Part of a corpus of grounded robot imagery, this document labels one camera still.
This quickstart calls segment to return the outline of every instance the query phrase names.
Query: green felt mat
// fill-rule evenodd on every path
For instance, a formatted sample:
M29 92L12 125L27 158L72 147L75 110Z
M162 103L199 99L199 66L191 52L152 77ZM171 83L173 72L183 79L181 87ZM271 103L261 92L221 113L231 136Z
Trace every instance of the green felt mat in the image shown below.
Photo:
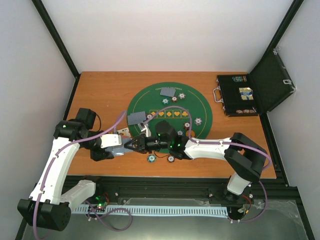
M171 97L160 95L161 88L175 88L175 94L178 98L177 102L172 102ZM184 99L180 99L178 95L180 93L185 94ZM169 104L163 104L162 100L168 99ZM129 104L127 115L131 113L145 111L146 114L155 114L158 110L169 106L180 106L189 111L192 117L192 131L195 133L196 138L205 139L209 134L213 122L213 115L211 107L206 98L193 87L178 83L178 82L161 82L147 86L134 96ZM195 125L195 118L201 118L202 124ZM189 122L189 116L186 112L178 108L167 109L163 113L149 122L149 129L152 135L155 135L155 125L162 121L168 121L176 131L183 131L186 136L186 130L184 129L184 123ZM137 125L128 126L130 133L133 137L140 134L140 130Z

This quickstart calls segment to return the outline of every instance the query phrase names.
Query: robotic arm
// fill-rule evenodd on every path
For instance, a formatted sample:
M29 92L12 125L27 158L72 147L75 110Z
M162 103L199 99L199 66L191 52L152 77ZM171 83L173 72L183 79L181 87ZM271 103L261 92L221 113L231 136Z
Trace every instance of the robotic arm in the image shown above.
M156 136L150 136L147 126L139 126L141 134L124 147L146 154L161 149L169 149L169 153L178 159L193 160L197 158L211 158L227 161L235 170L230 177L223 196L220 199L230 203L236 203L245 188L251 182L258 182L265 165L266 158L249 149L242 149L238 146L225 143L238 143L247 145L267 153L262 147L251 141L241 133L235 133L232 137L216 140L202 140L197 138L189 139L186 136L179 136L167 121L163 120L156 124Z
M79 148L90 150L90 157L94 161L113 159L107 147L121 146L122 139L118 134L104 134L93 140L75 143L64 149L57 157L56 153L65 145L84 138L95 136L102 131L91 131L96 113L90 109L80 108L75 119L60 121L55 127L50 156L43 170L40 180L36 184L28 199L20 199L17 209L29 225L33 225L33 214L39 193L41 199L38 207L37 226L46 229L62 231L67 226L71 212L86 199L96 193L96 178L88 177L62 194L62 188L71 161ZM56 157L46 177L45 186L41 191L46 171L51 160Z

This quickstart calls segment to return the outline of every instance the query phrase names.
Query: gray floor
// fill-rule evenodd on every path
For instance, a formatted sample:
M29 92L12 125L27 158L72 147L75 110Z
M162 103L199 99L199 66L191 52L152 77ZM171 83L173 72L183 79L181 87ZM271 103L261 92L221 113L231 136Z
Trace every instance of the gray floor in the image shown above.
M252 206L245 219L257 215L262 207L263 205L259 206L258 204ZM127 216L111 215L106 221L115 228L123 228L128 220ZM44 236L46 232L39 229L40 236ZM23 239L34 239L30 226L27 227ZM52 231L47 239L306 240L307 236L294 202L271 201L265 214L251 223L230 224L227 219L213 217L133 217L131 227L123 232L110 231L98 221L89 222L85 215L74 214L64 231Z

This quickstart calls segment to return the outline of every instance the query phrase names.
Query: white cable track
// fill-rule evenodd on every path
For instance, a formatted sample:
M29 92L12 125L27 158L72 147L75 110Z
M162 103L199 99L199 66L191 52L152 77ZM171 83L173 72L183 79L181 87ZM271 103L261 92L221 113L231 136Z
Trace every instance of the white cable track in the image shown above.
M116 208L124 208L130 211L132 216L140 217L215 217L226 218L228 215L226 207L220 206L145 206L145 205L109 205L103 215ZM73 214L87 214L89 206L82 204L73 211ZM110 215L128 215L123 210L117 210Z

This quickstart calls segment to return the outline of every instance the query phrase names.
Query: orange wooden surface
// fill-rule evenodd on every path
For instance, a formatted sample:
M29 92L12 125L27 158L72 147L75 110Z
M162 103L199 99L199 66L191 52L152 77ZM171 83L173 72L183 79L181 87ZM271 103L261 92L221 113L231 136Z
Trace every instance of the orange wooden surface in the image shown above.
M89 108L102 119L102 130L114 124L121 111L127 110L131 99L145 87L160 82L187 84L208 100L212 108L213 123L207 139L231 137L234 132L248 136L269 153L266 138L258 116L226 117L221 103L214 101L216 76L230 72L83 72L71 105L68 119L74 118L79 108ZM93 130L99 127L96 120ZM125 120L117 129L127 127ZM126 153L114 159L95 162L90 151L80 149L69 168L69 175L139 176L139 177L206 177L228 178L234 170L226 161L208 158L176 160L168 163L158 158L147 161L147 154ZM262 173L262 178L276 178L273 166Z

